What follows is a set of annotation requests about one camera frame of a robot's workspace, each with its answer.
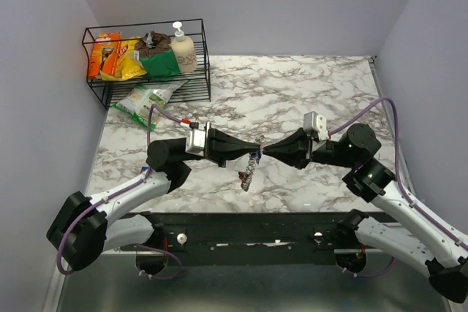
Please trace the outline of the metal disc with keyrings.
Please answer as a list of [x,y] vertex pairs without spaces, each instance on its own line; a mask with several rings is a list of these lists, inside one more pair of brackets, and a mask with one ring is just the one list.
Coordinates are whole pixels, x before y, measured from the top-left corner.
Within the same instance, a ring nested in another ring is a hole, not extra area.
[[[259,150],[262,150],[263,151],[263,144],[265,142],[265,137],[263,135],[260,135],[258,138],[255,139],[255,142],[257,144],[260,145],[260,149]],[[246,166],[246,169],[242,172],[246,172],[249,177],[246,181],[241,181],[241,189],[245,192],[247,192],[249,190],[249,187],[250,187],[250,184],[252,183],[252,178],[253,178],[253,174],[254,174],[254,171],[255,171],[255,168],[256,166],[258,165],[256,162],[255,162],[255,156],[256,156],[256,152],[252,152],[249,154],[249,160],[248,160],[248,164]]]

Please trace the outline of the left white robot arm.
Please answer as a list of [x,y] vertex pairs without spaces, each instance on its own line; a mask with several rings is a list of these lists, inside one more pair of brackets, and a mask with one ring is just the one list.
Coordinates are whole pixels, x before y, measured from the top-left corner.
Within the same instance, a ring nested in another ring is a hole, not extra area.
[[209,160],[220,167],[260,150],[211,127],[190,129],[186,137],[148,142],[147,170],[121,185],[86,196],[70,194],[61,206],[46,238],[57,250],[56,266],[63,275],[88,267],[109,243],[112,225],[129,211],[181,187],[191,169],[187,161]]

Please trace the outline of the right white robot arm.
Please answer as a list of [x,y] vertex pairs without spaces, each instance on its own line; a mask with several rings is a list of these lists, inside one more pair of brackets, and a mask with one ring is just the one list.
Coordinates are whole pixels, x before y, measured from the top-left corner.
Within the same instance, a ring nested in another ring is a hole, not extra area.
[[378,248],[424,275],[443,297],[467,299],[467,235],[442,220],[409,193],[396,173],[375,159],[381,144],[370,126],[354,123],[337,141],[319,141],[299,129],[286,139],[264,147],[263,153],[303,169],[308,163],[345,167],[347,188],[395,219],[408,232],[387,228],[358,210],[339,224],[338,242],[347,248],[357,243]]

